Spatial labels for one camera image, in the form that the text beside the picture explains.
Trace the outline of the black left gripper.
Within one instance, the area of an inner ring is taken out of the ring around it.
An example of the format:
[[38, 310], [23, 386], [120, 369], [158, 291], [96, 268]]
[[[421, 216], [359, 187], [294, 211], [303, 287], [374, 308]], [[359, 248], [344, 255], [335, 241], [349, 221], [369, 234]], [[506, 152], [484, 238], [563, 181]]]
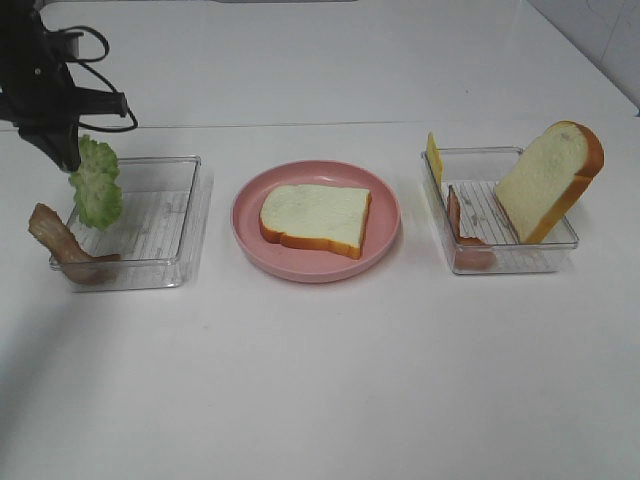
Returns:
[[1, 119], [68, 173], [81, 164], [79, 118], [64, 105], [75, 87], [67, 63], [77, 59], [78, 38], [47, 29], [33, 1], [1, 3]]

